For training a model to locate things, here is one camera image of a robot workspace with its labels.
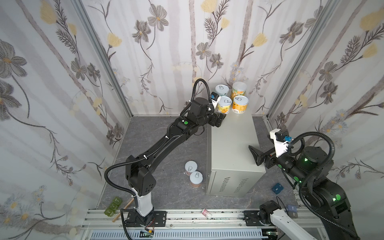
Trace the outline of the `green orange peach can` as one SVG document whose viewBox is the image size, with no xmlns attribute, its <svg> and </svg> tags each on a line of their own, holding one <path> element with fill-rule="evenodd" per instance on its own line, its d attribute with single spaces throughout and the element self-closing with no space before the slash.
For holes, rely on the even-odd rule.
<svg viewBox="0 0 384 240">
<path fill-rule="evenodd" d="M 235 82 L 232 85 L 231 99 L 234 97 L 241 95 L 244 96 L 247 90 L 247 85 L 244 82 Z"/>
</svg>

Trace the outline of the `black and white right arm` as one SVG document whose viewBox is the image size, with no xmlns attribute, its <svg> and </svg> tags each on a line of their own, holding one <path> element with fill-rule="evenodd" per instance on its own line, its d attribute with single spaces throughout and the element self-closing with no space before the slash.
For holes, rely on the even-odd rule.
<svg viewBox="0 0 384 240">
<path fill-rule="evenodd" d="M 331 138 L 319 132 L 291 138 L 281 129 L 270 131 L 270 138 L 274 147 L 267 152 L 248 146 L 257 166 L 277 166 L 293 179 L 300 200 L 322 221 L 331 240 L 358 240 L 346 192 L 327 177 L 336 149 Z"/>
</svg>

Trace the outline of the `yellow label can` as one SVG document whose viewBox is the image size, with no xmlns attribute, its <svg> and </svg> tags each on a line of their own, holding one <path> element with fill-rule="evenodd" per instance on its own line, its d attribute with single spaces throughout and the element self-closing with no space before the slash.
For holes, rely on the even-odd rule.
<svg viewBox="0 0 384 240">
<path fill-rule="evenodd" d="M 218 100 L 216 112 L 221 114 L 228 114 L 232 105 L 232 99 L 227 96 L 221 96 Z"/>
<path fill-rule="evenodd" d="M 237 95 L 233 99 L 232 110 L 236 114 L 245 113 L 247 106 L 249 103 L 249 99 L 242 95 Z"/>
</svg>

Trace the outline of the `pink label can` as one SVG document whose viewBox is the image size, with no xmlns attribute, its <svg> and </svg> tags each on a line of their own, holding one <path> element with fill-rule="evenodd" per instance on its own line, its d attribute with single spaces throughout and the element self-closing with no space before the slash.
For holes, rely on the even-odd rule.
<svg viewBox="0 0 384 240">
<path fill-rule="evenodd" d="M 195 172 L 198 168 L 198 164 L 195 161 L 188 161 L 185 164 L 185 173 L 190 176 L 191 173 Z"/>
</svg>

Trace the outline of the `white blue label can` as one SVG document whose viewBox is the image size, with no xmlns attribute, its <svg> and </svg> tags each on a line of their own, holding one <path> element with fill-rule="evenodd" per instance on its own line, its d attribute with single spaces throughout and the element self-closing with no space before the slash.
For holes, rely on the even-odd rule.
<svg viewBox="0 0 384 240">
<path fill-rule="evenodd" d="M 230 91 L 230 88 L 226 85 L 217 85 L 215 87 L 215 92 L 219 95 L 219 96 L 228 96 L 228 93 Z"/>
</svg>

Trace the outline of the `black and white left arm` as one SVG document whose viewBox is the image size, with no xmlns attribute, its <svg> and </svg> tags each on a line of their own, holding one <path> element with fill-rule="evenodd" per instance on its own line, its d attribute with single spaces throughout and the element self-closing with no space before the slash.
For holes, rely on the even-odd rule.
<svg viewBox="0 0 384 240">
<path fill-rule="evenodd" d="M 129 156 L 124 163 L 108 167 L 104 178 L 111 187 L 131 194 L 135 201 L 134 209 L 121 209 L 120 216 L 123 228 L 154 225 L 155 210 L 151 192 L 156 186 L 153 172 L 159 164 L 179 145 L 195 135 L 199 127 L 210 125 L 219 128 L 225 115 L 217 113 L 215 108 L 220 96 L 209 91 L 204 79 L 197 79 L 193 86 L 188 105 L 178 118 L 167 127 L 166 134 L 147 151 L 137 157 Z M 109 178 L 110 171 L 124 167 L 129 187 L 125 188 L 113 183 Z"/>
</svg>

